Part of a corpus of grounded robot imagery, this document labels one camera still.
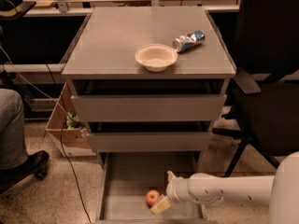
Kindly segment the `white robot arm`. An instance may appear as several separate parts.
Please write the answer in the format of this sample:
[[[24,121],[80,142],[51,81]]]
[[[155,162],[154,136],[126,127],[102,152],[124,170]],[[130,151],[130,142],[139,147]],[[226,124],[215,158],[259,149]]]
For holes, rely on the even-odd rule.
[[[274,175],[217,177],[196,173],[189,178],[168,174],[166,194],[150,208],[160,214],[173,203],[218,203],[224,197],[265,204],[267,224],[299,224],[299,152],[286,157]]]

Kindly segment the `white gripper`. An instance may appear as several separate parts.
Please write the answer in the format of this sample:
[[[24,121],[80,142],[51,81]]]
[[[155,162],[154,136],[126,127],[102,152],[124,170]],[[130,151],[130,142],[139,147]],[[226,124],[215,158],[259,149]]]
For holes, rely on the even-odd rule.
[[[172,171],[168,171],[167,180],[166,196],[162,194],[150,208],[151,213],[154,215],[169,209],[172,206],[172,202],[189,202],[191,200],[188,186],[189,180],[187,178],[177,177]]]

